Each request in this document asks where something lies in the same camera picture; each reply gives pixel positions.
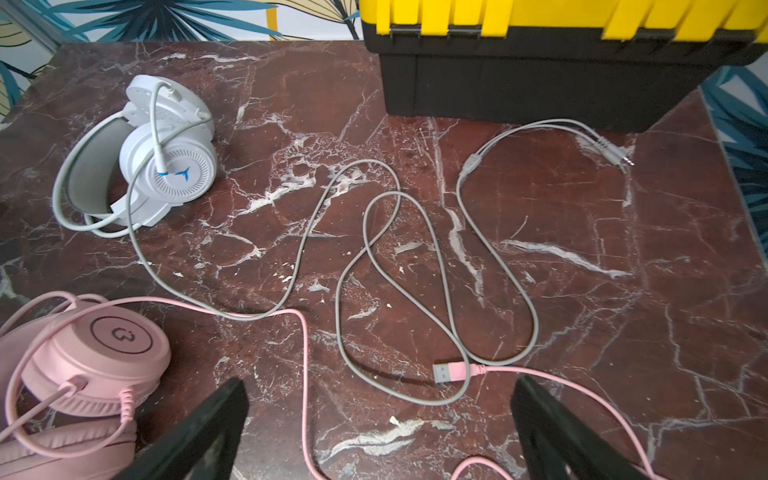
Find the pink ear cup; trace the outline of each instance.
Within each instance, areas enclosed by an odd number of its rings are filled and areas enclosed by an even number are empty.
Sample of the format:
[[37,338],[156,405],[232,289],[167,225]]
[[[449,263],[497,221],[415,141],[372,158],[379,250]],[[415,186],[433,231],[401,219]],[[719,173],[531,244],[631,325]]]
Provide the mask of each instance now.
[[[79,302],[47,323],[53,326],[89,306]],[[132,387],[137,405],[142,403],[157,388],[169,362],[168,338],[160,327],[131,310],[109,306],[75,320],[45,342],[24,369],[22,380],[44,399],[63,382],[81,376],[87,385],[51,407],[69,415],[117,415],[120,391]]]
[[[120,425],[118,419],[103,419],[66,425],[37,433],[32,438],[50,448],[82,448],[107,438]],[[131,422],[114,442],[80,458],[49,458],[37,455],[18,442],[0,445],[0,478],[3,480],[108,480],[134,458],[136,423]]]

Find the pink usb connector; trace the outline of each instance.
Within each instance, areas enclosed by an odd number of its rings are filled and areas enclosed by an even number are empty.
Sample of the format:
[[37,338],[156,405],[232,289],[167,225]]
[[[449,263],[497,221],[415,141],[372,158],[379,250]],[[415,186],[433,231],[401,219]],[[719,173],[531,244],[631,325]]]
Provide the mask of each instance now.
[[[463,382],[467,378],[467,365],[464,362],[436,363],[432,366],[435,383]],[[478,376],[487,372],[485,365],[471,363],[469,375]]]

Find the cable strain relief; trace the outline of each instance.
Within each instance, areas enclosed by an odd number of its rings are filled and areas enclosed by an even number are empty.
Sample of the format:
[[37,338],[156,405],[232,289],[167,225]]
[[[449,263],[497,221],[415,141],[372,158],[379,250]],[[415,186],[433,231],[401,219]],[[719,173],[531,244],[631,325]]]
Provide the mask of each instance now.
[[88,384],[88,381],[85,377],[76,375],[70,378],[69,380],[65,380],[61,383],[61,385],[58,386],[58,388],[61,389],[67,389],[67,392],[64,394],[65,398],[69,398],[73,396],[75,393],[81,391],[85,388],[85,386]]
[[126,387],[118,394],[120,397],[120,423],[128,423],[134,419],[136,399],[133,387]]
[[472,154],[467,157],[467,161],[464,162],[464,165],[462,166],[462,172],[458,175],[459,178],[466,177],[475,171],[475,168],[480,165],[480,162],[482,162],[482,155],[480,154]]
[[597,141],[594,142],[595,148],[597,148],[601,154],[605,153],[608,150],[608,144],[611,141],[609,141],[606,137],[599,137]]

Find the headset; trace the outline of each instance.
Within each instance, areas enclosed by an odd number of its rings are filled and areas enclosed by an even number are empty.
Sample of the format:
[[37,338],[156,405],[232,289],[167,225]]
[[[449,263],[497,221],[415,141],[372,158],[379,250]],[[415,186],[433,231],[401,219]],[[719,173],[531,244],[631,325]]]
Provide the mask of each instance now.
[[[65,302],[5,333],[32,307],[55,297]],[[3,480],[107,480],[133,461],[135,407],[159,385],[170,347],[148,318],[100,305],[106,302],[93,294],[50,292],[0,328],[0,386],[5,395],[0,442],[11,434],[16,437],[0,443]],[[40,403],[19,416],[22,383]],[[23,425],[47,407],[88,420],[29,435]]]
[[[121,237],[127,229],[101,228],[111,223],[126,226],[128,204],[134,229],[151,227],[172,207],[203,195],[214,182],[214,123],[205,103],[176,81],[150,75],[134,77],[125,93],[129,102],[123,110],[86,133],[56,176],[51,202],[63,227]],[[126,181],[136,176],[134,190],[130,202],[124,195],[109,204],[118,165]],[[64,215],[63,196],[83,214],[85,224]]]

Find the table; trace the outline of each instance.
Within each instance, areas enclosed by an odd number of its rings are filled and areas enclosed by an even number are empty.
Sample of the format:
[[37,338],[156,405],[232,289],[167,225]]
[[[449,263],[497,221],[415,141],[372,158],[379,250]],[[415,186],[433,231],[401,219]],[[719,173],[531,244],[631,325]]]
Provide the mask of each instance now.
[[[67,152],[122,108],[126,85],[140,73],[189,87],[216,120],[220,173],[212,189],[140,234],[149,259],[177,288],[222,307],[266,310],[283,293],[330,172],[377,158],[435,224],[468,347],[501,358],[527,341],[529,313],[468,230],[454,195],[464,160],[505,126],[388,117],[376,57],[362,42],[342,41],[65,45],[0,133],[3,316],[48,290],[166,295],[125,239],[64,230],[49,206]],[[768,281],[706,108],[694,92],[648,132],[608,136],[632,150],[637,166],[626,176],[568,134],[537,131],[502,141],[462,191],[541,315],[538,348],[523,363],[609,398],[668,478],[761,477],[768,470]],[[459,402],[427,408],[374,390],[341,361],[336,279],[362,246],[365,206],[391,188],[381,169],[346,178],[307,244],[288,301],[310,322],[313,456],[329,478],[342,480],[447,478],[469,455],[487,455],[526,478],[509,409],[515,376],[475,379]],[[389,211],[383,202],[376,216]],[[417,212],[405,206],[377,253],[444,319],[431,248]],[[431,365],[458,355],[438,328],[369,261],[353,279],[343,291],[353,358],[413,395],[438,398],[456,388],[431,383]],[[293,318],[232,323],[170,307],[141,311],[163,326],[173,352],[139,412],[141,446],[239,376],[251,407],[233,477],[310,477],[300,448],[302,351]],[[634,458],[601,407],[548,388]],[[497,478],[480,467],[471,472]]]

